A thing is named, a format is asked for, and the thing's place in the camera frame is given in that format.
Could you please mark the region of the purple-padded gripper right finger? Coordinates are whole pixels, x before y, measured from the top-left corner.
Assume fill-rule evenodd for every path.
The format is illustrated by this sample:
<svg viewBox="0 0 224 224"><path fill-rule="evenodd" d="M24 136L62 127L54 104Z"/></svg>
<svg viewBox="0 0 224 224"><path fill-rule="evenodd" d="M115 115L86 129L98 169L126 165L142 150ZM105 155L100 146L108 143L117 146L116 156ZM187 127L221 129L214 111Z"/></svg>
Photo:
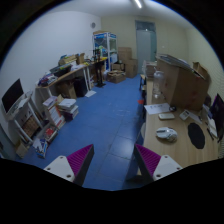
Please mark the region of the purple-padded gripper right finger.
<svg viewBox="0 0 224 224"><path fill-rule="evenodd" d="M134 146L134 157L146 184L160 180L182 169L169 155L160 156L139 144Z"/></svg>

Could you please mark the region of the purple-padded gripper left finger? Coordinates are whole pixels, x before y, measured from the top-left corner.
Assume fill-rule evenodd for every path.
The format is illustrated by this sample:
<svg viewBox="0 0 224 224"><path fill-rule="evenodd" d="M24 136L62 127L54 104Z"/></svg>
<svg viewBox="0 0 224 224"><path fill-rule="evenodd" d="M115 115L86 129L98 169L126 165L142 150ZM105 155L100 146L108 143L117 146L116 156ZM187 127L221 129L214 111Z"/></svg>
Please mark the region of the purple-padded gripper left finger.
<svg viewBox="0 0 224 224"><path fill-rule="evenodd" d="M69 156L58 156L44 170L82 186L93 155L94 145L90 144Z"/></svg>

